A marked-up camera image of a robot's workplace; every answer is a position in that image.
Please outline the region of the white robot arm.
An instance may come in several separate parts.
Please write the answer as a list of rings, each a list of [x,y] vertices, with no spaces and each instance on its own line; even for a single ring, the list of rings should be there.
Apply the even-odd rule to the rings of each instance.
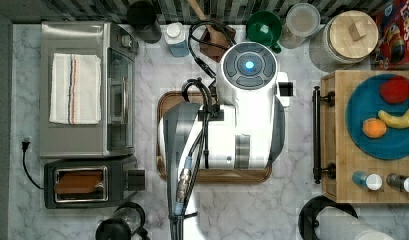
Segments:
[[[255,42],[230,47],[214,81],[188,79],[183,101],[163,114],[158,147],[166,167],[170,240],[186,240],[200,170],[260,170],[272,165],[285,142],[285,108],[291,88],[274,53]]]

